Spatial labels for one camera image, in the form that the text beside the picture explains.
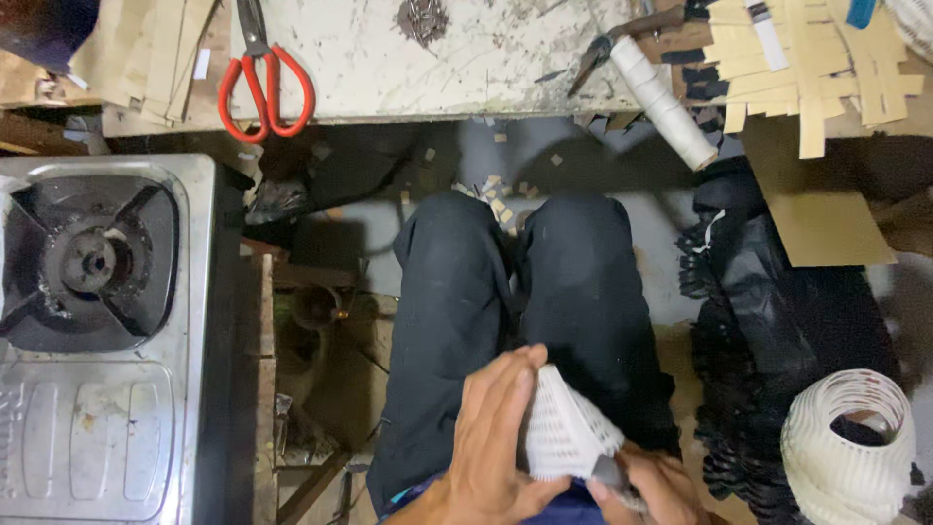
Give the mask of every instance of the gas stove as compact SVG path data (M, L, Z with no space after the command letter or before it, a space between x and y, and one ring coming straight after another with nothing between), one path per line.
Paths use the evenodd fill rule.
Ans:
M222 522L237 176L201 155L0 175L30 183L3 196L0 522Z

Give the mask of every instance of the white plastic mesh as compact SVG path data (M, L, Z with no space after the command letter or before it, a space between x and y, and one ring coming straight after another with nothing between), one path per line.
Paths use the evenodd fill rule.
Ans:
M843 414L873 414L862 424L887 445L847 441L829 425ZM804 516L816 525L888 523L910 489L916 436L911 407L891 379L844 370L794 399L781 432L787 482Z
M884 0L904 42L933 63L933 0Z
M589 399L567 386L555 366L538 371L524 435L531 477L587 479L599 456L613 456L624 442L622 432Z

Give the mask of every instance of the red scissors handle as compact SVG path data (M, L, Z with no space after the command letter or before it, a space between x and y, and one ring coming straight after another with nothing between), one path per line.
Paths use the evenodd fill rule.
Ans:
M232 59L227 67L227 73L220 82L220 93L217 96L217 112L220 114L220 120L231 135L243 142L258 144L262 142L269 131L272 130L280 136L295 136L301 133L308 119L314 114L316 106L316 96L314 85L308 73L295 61L285 50L278 45L272 46L272 53L262 57L266 61L266 89L269 94L268 102L266 96L262 93L262 86L256 75L253 58L244 56L241 60ZM279 72L281 65L279 60L285 62L292 72L301 82L301 89L304 91L304 107L298 120L290 127L279 126ZM259 131L252 135L244 133L233 121L230 115L230 94L233 93L233 86L240 79L240 73L246 75L246 83L249 84L249 91L253 94L253 101L256 103L256 110L259 114Z
M269 71L275 70L275 89L269 88L269 122L276 135L295 136L301 133L301 130L308 124L308 120L314 114L314 108L317 106L317 96L314 93L314 85L311 83L311 78L308 77L308 73L304 68L278 44L272 45L272 52L275 53L274 56L266 55L266 65L269 67ZM282 60L282 62L288 66L288 69L291 69L292 73L298 77L299 82L301 82L301 90L304 92L304 106L301 108L301 114L298 120L287 128L279 126L279 121L281 120L279 117L279 60L276 59ZM272 73L269 74L269 79L269 82L272 82Z

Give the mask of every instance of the leg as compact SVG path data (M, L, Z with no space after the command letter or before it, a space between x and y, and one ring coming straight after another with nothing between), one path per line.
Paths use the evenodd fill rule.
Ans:
M632 228L618 201L602 195L551 198L528 217L517 271L529 293L522 335L544 343L564 380L626 437L677 453Z
M424 200L395 243L402 296L383 426L367 476L376 512L446 469L464 378L495 358L508 269L492 211L462 193Z

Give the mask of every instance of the scissors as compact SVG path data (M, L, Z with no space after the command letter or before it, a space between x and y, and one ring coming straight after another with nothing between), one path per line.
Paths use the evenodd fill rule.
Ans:
M269 131L272 130L279 136L295 136L301 133L308 119L314 114L316 96L314 94L314 85L308 73L295 62L285 50L278 44L269 47L266 40L266 23L262 18L262 9L259 7L259 0L237 0L237 11L240 14L240 26L243 29L243 38L246 41L246 52L240 60L230 59L230 65L227 67L227 73L223 81L220 82L220 92L217 95L217 111L220 113L220 120L231 135L242 140L257 144L262 142ZM262 93L262 86L259 85L259 78L256 76L254 61L262 58L266 61L266 91L268 100ZM282 127L279 125L279 61L285 63L292 72L298 76L301 81L301 88L304 90L304 108L301 116L292 124L291 127ZM230 116L230 94L233 92L233 86L240 79L240 73L245 72L246 82L249 84L249 91L253 93L253 100L256 102L256 109L259 112L259 132L248 135L243 132Z

